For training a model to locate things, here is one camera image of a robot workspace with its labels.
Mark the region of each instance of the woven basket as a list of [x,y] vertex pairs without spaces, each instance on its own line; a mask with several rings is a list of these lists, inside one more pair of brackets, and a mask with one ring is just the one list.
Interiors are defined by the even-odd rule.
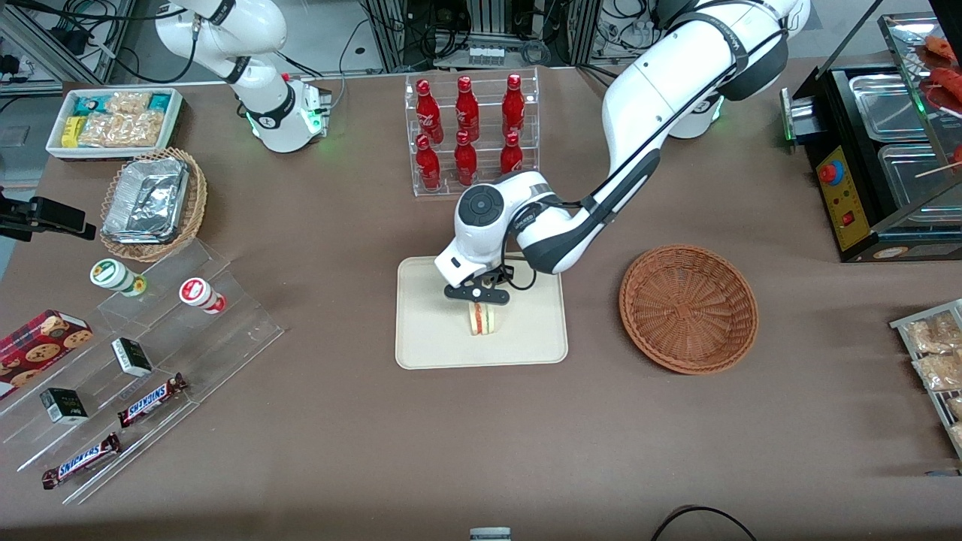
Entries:
[[[184,210],[181,213],[179,233],[173,242],[166,245],[122,245],[109,241],[104,237],[104,232],[100,231],[100,240],[103,241],[111,254],[125,259],[134,259],[143,263],[153,263],[173,251],[177,246],[189,241],[197,236],[200,229],[200,222],[204,219],[204,206],[207,204],[207,180],[204,178],[204,171],[200,170],[197,162],[187,152],[177,148],[165,148],[156,150],[142,156],[134,158],[129,163],[137,161],[159,160],[161,158],[177,158],[190,166],[190,178],[188,179],[188,191],[184,197]],[[117,181],[120,179],[120,171],[114,175],[114,181],[107,189],[107,196],[100,207],[101,220],[107,219],[107,211],[111,208],[114,201],[114,191]]]
[[682,374],[731,368],[758,331],[758,305],[745,279],[697,246],[661,246],[636,259],[621,282],[619,308],[635,346]]

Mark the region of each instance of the brown tablecloth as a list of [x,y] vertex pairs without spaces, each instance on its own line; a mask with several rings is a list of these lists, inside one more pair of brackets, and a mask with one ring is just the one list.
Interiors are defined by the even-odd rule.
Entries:
[[[210,183],[200,236],[290,331],[83,505],[0,456],[0,538],[647,539],[684,503],[766,539],[959,538],[962,479],[922,477],[957,462],[887,322],[962,296],[962,265],[838,263],[809,166],[779,143],[777,89],[811,66],[667,143],[563,275],[564,362],[427,372],[394,362],[395,271],[449,242],[454,206],[411,194],[403,78],[350,80],[331,136],[291,155],[251,136],[228,87],[181,87],[177,142]],[[601,89],[540,75],[542,170],[579,198],[608,168]],[[38,193],[97,217],[116,168],[51,160]],[[669,243],[718,252],[754,288],[758,342],[726,373],[666,372],[621,328],[622,273]],[[0,330],[88,313],[104,255],[55,234],[19,245]],[[738,533],[710,516],[671,528]]]

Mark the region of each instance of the metal food pan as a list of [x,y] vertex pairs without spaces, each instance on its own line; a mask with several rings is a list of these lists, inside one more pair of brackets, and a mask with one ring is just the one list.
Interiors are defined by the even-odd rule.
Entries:
[[924,142],[919,113],[898,75],[861,75],[848,85],[869,137],[878,142]]
[[[878,160],[899,207],[930,197],[932,191],[946,180],[946,176],[939,173],[915,177],[941,165],[930,144],[889,144],[878,151]],[[962,185],[930,201],[909,219],[917,222],[962,221]]]

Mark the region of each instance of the red bottle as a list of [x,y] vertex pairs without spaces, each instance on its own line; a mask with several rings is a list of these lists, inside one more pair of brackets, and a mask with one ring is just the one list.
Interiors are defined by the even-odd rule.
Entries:
[[501,102],[501,116],[504,137],[511,132],[521,133],[524,129],[524,94],[521,93],[521,76],[516,73],[508,75],[508,91]]
[[418,146],[418,153],[415,154],[415,161],[418,162],[418,174],[424,189],[428,192],[435,192],[441,187],[441,163],[438,155],[431,148],[431,141],[424,134],[418,134],[415,138]]
[[501,149],[501,174],[520,171],[524,154],[518,147],[518,132],[511,132],[504,141],[504,148]]
[[478,112],[478,98],[471,91],[471,78],[467,75],[458,77],[458,101],[454,104],[454,111],[458,115],[458,129],[468,132],[472,141],[481,137],[481,117]]
[[421,133],[427,134],[434,144],[444,141],[444,129],[441,127],[441,108],[438,101],[431,95],[431,85],[424,79],[415,84],[418,90],[418,124]]
[[463,186],[474,184],[478,172],[478,154],[471,146],[467,130],[458,131],[458,147],[454,150],[454,163],[458,166],[458,182]]

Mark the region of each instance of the red cookie box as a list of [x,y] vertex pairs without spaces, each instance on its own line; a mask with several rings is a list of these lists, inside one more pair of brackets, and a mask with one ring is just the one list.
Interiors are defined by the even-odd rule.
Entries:
[[0,340],[0,399],[92,336],[87,322],[47,310]]

